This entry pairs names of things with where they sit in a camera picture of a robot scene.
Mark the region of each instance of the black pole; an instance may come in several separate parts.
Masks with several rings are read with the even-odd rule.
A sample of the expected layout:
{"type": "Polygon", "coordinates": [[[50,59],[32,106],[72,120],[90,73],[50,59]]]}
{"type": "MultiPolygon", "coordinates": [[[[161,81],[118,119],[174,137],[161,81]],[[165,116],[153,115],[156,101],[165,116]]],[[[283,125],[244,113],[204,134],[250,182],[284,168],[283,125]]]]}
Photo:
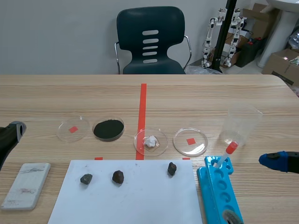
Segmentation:
{"type": "Polygon", "coordinates": [[[235,4],[237,0],[228,0],[226,3],[225,8],[227,9],[225,21],[221,25],[217,44],[215,47],[214,57],[212,61],[211,68],[217,71],[220,71],[220,61],[221,61],[221,55],[223,52],[223,47],[226,41],[226,36],[228,35],[228,30],[230,27],[230,23],[233,18],[234,10],[235,10],[235,4]]]}

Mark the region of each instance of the empty petri dish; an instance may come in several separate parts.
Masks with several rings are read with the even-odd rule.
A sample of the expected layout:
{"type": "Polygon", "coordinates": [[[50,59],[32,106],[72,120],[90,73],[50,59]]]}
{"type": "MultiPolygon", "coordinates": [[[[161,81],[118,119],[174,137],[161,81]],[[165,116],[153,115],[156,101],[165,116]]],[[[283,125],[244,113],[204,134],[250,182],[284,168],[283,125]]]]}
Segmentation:
{"type": "Polygon", "coordinates": [[[101,141],[115,141],[122,136],[124,131],[125,126],[120,118],[102,118],[93,124],[93,134],[101,141]]]}
{"type": "Polygon", "coordinates": [[[161,155],[168,147],[167,136],[159,129],[143,129],[134,137],[134,146],[137,152],[146,156],[161,155]],[[149,147],[145,145],[147,138],[155,137],[155,145],[149,147]]]}
{"type": "Polygon", "coordinates": [[[199,156],[206,151],[208,141],[200,130],[192,127],[179,129],[173,137],[174,147],[183,155],[199,156]]]}
{"type": "Polygon", "coordinates": [[[88,120],[79,116],[63,121],[58,128],[57,136],[65,142],[78,141],[87,134],[89,129],[88,120]]]}

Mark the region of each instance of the red cap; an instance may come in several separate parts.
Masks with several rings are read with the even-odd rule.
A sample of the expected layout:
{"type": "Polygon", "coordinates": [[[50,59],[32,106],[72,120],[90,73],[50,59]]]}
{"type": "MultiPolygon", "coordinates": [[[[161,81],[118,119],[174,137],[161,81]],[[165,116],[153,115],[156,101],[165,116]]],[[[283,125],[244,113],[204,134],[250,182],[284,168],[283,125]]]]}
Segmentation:
{"type": "Polygon", "coordinates": [[[226,149],[227,154],[232,154],[236,150],[237,147],[238,147],[238,144],[236,142],[232,141],[226,149]]]}

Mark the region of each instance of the white cotton ball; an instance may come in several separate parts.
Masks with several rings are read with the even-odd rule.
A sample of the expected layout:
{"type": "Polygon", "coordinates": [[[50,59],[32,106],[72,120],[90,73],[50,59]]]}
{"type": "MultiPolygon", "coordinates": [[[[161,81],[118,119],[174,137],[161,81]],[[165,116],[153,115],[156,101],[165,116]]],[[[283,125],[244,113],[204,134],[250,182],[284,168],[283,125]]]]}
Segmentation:
{"type": "Polygon", "coordinates": [[[157,139],[155,136],[149,136],[145,139],[144,145],[147,145],[147,147],[152,148],[156,145],[157,139]]]}

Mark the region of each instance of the black soil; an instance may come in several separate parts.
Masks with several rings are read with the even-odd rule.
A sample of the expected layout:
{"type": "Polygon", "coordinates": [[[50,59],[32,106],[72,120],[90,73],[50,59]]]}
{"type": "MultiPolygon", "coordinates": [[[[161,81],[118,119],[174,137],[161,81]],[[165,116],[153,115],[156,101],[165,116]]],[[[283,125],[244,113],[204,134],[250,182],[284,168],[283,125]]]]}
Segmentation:
{"type": "Polygon", "coordinates": [[[124,125],[119,120],[105,120],[98,123],[93,130],[95,136],[101,139],[111,139],[119,135],[124,125]]]}

